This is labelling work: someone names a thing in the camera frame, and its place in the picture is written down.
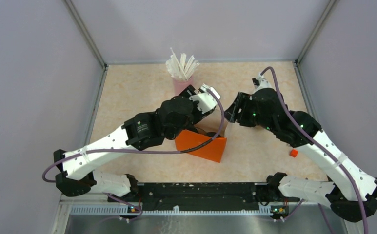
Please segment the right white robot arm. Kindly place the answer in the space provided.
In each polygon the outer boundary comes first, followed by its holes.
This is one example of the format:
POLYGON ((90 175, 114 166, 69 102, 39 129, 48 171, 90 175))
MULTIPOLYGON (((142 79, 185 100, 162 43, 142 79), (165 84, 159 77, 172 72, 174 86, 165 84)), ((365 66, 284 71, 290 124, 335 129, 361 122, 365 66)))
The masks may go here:
POLYGON ((225 110, 225 118, 244 127, 262 127, 309 157, 328 181, 312 181, 277 172, 266 179, 274 201, 296 197, 329 207, 350 222, 359 222, 377 210, 377 177, 355 165, 307 112, 289 110, 272 88, 253 94, 239 92, 225 110))

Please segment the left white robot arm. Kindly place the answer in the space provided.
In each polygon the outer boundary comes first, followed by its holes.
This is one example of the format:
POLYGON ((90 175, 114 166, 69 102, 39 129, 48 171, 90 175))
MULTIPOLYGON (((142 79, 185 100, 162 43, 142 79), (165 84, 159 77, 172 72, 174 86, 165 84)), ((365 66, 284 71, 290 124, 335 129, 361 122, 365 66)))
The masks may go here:
POLYGON ((107 193, 133 201, 138 182, 130 174, 114 175, 99 167, 128 154, 150 154, 151 147, 174 140, 183 130, 210 115, 221 105, 219 93, 206 84, 192 85, 164 101, 152 112, 136 114, 107 136, 74 151, 56 150, 59 173, 53 183, 67 197, 107 193))

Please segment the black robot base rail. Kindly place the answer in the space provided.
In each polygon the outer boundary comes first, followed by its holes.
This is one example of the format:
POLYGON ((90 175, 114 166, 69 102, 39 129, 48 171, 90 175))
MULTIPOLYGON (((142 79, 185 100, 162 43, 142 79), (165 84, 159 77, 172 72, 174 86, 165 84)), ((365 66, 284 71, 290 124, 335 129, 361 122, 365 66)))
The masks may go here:
POLYGON ((299 201, 263 182, 143 183, 121 199, 140 204, 144 213, 170 211, 175 206, 181 211, 252 211, 264 204, 299 201))

